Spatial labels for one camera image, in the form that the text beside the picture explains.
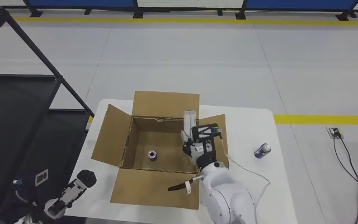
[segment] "can lid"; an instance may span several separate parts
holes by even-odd
[[[271,151],[271,146],[269,144],[263,144],[262,146],[262,150],[264,150],[265,152],[270,152]]]

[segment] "yellow floor line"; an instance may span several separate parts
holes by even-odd
[[[91,123],[93,118],[90,117],[88,122]],[[291,115],[276,114],[276,124],[346,124],[358,125],[358,116],[342,115]]]
[[[17,22],[76,22],[76,23],[179,23],[179,24],[267,24],[307,26],[358,26],[358,21],[303,21],[303,20],[235,20],[221,18],[86,18],[86,17],[15,17]]]

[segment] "open cardboard box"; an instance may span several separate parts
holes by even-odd
[[[111,203],[199,208],[198,181],[189,195],[185,189],[167,190],[197,171],[182,151],[185,110],[195,110],[199,119],[199,95],[136,91],[132,115],[108,105],[92,159],[119,166]],[[216,137],[216,157],[229,167],[225,115],[198,121],[221,127],[224,144]],[[157,152],[154,162],[148,158],[150,150]]]

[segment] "floor outlet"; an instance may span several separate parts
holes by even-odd
[[[336,129],[336,127],[326,127],[326,128],[327,128],[327,132],[328,132],[330,138],[333,139],[333,136],[334,136],[334,134],[335,134],[334,130]],[[338,131],[341,133],[342,139],[344,139],[344,136],[343,136],[342,131],[341,131],[339,128],[337,128],[337,129],[338,129]]]

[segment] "blue can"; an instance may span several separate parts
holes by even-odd
[[[258,148],[258,150],[256,150],[254,155],[256,156],[256,158],[263,158],[270,152],[271,152],[271,146],[267,143],[264,143]]]

